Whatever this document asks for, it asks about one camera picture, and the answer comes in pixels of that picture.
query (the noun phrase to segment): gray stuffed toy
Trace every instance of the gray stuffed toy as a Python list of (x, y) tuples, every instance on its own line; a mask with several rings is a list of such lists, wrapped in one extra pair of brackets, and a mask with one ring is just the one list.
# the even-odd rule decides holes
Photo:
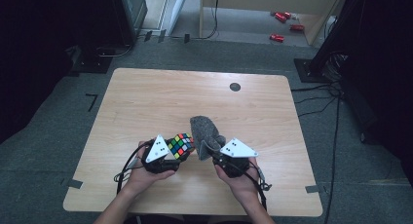
[(225, 137), (219, 134), (215, 124), (208, 117), (192, 117), (190, 123), (195, 148), (201, 161), (210, 158), (212, 153), (218, 153), (225, 145)]

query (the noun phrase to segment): rubik's cube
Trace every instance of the rubik's cube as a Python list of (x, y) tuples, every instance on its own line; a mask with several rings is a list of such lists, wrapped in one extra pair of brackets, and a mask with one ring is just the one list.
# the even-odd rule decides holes
[(172, 139), (168, 148), (175, 159), (179, 159), (185, 152), (190, 153), (194, 151), (194, 140), (192, 139), (191, 134), (181, 133)]

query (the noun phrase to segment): black stand base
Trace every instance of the black stand base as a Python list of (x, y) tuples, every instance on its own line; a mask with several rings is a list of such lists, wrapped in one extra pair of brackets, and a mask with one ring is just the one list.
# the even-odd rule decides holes
[(109, 69), (111, 56), (89, 56), (81, 53), (74, 64), (71, 74), (99, 73), (106, 74)]
[(310, 63), (310, 59), (294, 59), (295, 68), (297, 69), (302, 83), (331, 83), (331, 81), (325, 78), (322, 73), (310, 72)]

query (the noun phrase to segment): hand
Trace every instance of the hand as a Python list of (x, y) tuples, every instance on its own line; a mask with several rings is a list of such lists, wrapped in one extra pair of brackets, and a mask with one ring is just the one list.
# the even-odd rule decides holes
[(139, 159), (134, 165), (134, 169), (131, 170), (131, 175), (128, 182), (123, 188), (130, 190), (135, 197), (149, 188), (156, 181), (166, 179), (175, 174), (175, 171), (173, 170), (168, 170), (162, 173), (151, 173), (146, 171), (146, 169), (142, 167), (142, 162), (140, 161), (144, 151), (145, 147), (142, 147), (139, 151), (137, 151), (136, 156)]
[[(249, 161), (258, 168), (255, 158), (249, 158)], [(257, 189), (248, 177), (242, 175), (240, 177), (230, 178), (219, 165), (215, 165), (215, 170), (218, 177), (230, 186), (234, 197), (242, 205), (250, 202), (251, 199), (258, 200)], [(255, 179), (255, 181), (258, 180), (258, 172), (256, 168), (249, 168), (246, 173)]]

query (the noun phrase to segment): red object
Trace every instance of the red object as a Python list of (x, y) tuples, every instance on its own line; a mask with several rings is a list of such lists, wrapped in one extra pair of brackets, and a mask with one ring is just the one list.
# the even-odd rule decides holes
[(293, 31), (304, 31), (304, 25), (301, 24), (292, 24), (289, 26), (289, 30)]
[(273, 33), (273, 34), (271, 34), (271, 36), (270, 36), (270, 40), (273, 40), (273, 41), (277, 41), (277, 42), (283, 42), (283, 36), (281, 36), (281, 35), (279, 35), (279, 34), (275, 34), (275, 33)]
[(286, 17), (282, 13), (276, 13), (274, 17), (280, 22), (286, 22)]
[(291, 19), (291, 13), (282, 13), (287, 19)]

